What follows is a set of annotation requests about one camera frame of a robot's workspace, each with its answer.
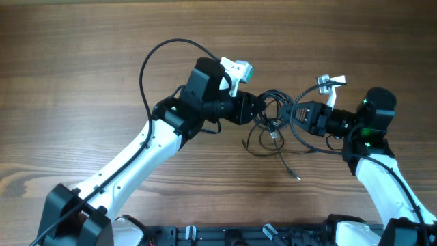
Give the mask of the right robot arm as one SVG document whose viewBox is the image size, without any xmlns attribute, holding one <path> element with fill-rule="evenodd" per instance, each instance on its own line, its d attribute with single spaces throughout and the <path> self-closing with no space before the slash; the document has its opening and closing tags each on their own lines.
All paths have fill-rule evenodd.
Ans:
<svg viewBox="0 0 437 246">
<path fill-rule="evenodd" d="M 366 188 L 383 222 L 381 235 L 360 218 L 331 215 L 325 237 L 332 245 L 435 245 L 436 216 L 419 201 L 401 175 L 385 135 L 395 116 L 396 97 L 371 88 L 354 113 L 334 109 L 333 103 L 300 102 L 279 109 L 291 127 L 318 136 L 343 140 L 340 150 L 329 150 L 348 164 Z"/>
</svg>

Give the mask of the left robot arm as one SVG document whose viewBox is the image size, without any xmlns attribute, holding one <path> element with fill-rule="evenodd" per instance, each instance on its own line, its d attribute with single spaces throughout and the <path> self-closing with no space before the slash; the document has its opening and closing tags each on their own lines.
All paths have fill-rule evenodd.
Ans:
<svg viewBox="0 0 437 246">
<path fill-rule="evenodd" d="M 46 197 L 36 245 L 141 245 L 142 225 L 117 214 L 138 186 L 203 129 L 205 121 L 249 123 L 264 110 L 238 89 L 254 68 L 247 61 L 199 58 L 188 82 L 153 109 L 141 132 L 114 159 L 73 189 L 58 184 Z"/>
</svg>

